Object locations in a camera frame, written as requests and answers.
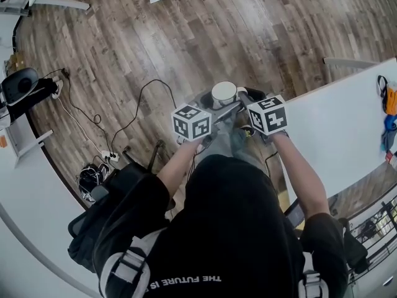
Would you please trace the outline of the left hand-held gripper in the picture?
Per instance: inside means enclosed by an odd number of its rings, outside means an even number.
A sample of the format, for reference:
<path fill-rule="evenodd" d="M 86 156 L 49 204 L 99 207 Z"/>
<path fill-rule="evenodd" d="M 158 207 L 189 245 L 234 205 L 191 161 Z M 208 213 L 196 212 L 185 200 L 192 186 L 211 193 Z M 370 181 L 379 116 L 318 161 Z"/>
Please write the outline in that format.
<path fill-rule="evenodd" d="M 202 109 L 214 109 L 215 100 L 212 92 L 202 93 L 198 100 Z M 212 133 L 212 126 L 227 119 L 234 110 L 243 109 L 241 101 L 235 101 L 219 109 L 215 109 L 213 114 L 201 110 L 197 107 L 183 104 L 175 109 L 171 114 L 171 125 L 175 135 L 188 142 L 194 142 L 205 138 Z"/>

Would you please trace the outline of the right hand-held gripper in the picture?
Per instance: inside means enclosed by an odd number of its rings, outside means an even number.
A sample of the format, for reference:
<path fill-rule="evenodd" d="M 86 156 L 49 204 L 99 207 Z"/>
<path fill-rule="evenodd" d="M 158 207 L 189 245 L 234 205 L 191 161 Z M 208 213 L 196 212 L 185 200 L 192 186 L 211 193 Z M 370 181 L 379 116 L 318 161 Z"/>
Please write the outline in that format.
<path fill-rule="evenodd" d="M 266 98 L 263 91 L 245 88 L 247 93 L 239 93 L 241 105 L 248 111 L 253 129 L 265 136 L 287 129 L 287 111 L 282 96 Z"/>

